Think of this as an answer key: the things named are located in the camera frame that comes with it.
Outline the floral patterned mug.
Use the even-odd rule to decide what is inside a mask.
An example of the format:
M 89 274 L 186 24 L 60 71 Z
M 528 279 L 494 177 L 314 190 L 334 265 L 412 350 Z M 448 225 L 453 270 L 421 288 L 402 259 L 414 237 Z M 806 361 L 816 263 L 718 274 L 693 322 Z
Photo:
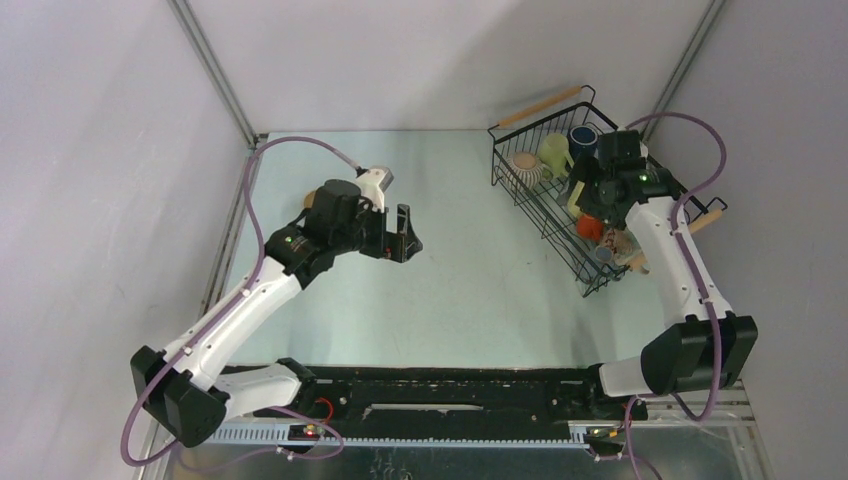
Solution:
M 602 264 L 647 275 L 647 260 L 635 236 L 628 230 L 606 229 L 594 249 L 594 257 Z

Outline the beige ceramic cup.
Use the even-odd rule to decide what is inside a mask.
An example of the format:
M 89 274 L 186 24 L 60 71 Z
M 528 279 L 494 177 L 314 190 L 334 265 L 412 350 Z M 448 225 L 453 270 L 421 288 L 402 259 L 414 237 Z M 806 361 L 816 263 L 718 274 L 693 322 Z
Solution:
M 310 191 L 303 199 L 303 208 L 311 209 L 316 201 L 317 190 Z

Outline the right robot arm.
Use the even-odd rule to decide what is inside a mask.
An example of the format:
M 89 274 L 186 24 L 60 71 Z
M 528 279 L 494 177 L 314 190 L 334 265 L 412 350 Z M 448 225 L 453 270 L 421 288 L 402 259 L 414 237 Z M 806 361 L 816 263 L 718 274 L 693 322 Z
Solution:
M 578 208 L 628 231 L 644 254 L 660 295 L 666 329 L 626 360 L 604 363 L 581 392 L 585 411 L 606 418 L 622 397 L 724 389 L 739 378 L 758 338 L 750 316 L 734 313 L 709 275 L 683 211 L 677 180 L 651 167 L 636 130 L 599 136 L 576 162 Z

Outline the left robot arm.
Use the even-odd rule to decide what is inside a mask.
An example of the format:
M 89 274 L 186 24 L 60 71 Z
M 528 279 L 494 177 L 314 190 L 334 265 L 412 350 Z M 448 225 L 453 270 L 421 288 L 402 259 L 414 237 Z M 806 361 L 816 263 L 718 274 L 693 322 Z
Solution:
M 310 207 L 264 242 L 254 268 L 215 307 L 161 350 L 143 346 L 130 369 L 139 405 L 176 443 L 196 447 L 227 420 L 280 406 L 304 416 L 316 403 L 313 374 L 290 359 L 227 374 L 233 354 L 285 303 L 330 270 L 337 257 L 358 253 L 404 263 L 423 244 L 411 209 L 396 209 L 396 230 L 379 184 L 331 179 Z

